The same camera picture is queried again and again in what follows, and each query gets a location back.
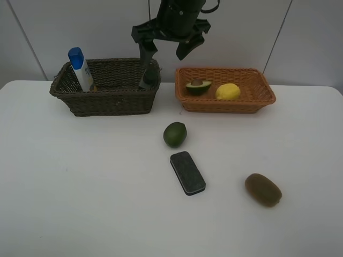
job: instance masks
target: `black cylinder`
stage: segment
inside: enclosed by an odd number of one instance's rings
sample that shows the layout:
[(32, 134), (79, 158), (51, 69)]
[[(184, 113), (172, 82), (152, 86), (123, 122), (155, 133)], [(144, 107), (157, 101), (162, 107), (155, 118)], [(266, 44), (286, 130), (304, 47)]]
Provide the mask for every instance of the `black cylinder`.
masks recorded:
[(178, 37), (188, 36), (206, 0), (162, 0), (157, 14), (159, 28)]

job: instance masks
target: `white table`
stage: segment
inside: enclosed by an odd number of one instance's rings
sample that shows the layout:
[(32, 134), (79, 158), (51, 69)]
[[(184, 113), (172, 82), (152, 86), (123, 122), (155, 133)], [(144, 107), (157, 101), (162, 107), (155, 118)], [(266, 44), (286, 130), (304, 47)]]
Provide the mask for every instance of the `white table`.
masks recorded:
[[(48, 81), (0, 90), (1, 257), (343, 256), (343, 98), (273, 86), (255, 115), (182, 110), (162, 84), (150, 114), (75, 117)], [(186, 124), (179, 149), (162, 138)], [(170, 166), (188, 151), (206, 190), (186, 196)], [(244, 188), (274, 181), (274, 208)]]

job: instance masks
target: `wicker basket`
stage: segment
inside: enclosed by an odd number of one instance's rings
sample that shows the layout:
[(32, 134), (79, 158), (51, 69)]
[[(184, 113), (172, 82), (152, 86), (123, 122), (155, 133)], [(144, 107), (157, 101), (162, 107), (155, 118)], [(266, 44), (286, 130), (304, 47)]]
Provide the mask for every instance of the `wicker basket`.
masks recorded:
[[(83, 92), (70, 65), (66, 63), (53, 84), (50, 94), (61, 99), (75, 116), (112, 116), (146, 114), (151, 111), (160, 86), (138, 89), (144, 68), (139, 58), (87, 60), (97, 92)], [(155, 67), (159, 65), (152, 60)]]
[[(186, 84), (193, 79), (211, 81), (209, 90), (201, 96), (190, 95)], [(239, 86), (241, 96), (237, 100), (217, 100), (215, 91), (226, 83)], [(276, 101), (266, 79), (256, 69), (183, 68), (176, 70), (175, 94), (185, 110), (195, 112), (230, 112), (253, 114)]]

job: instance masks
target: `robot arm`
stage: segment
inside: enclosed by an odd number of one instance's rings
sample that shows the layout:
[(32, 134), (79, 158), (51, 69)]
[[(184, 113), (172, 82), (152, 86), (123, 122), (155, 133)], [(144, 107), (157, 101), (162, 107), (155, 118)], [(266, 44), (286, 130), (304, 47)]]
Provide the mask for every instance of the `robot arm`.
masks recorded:
[(178, 42), (176, 55), (184, 59), (193, 49), (204, 43), (203, 32), (211, 25), (207, 20), (198, 19), (200, 12), (211, 13), (219, 7), (202, 10), (206, 0), (162, 0), (155, 19), (133, 26), (132, 37), (139, 44), (140, 60), (148, 65), (157, 48), (154, 39)]

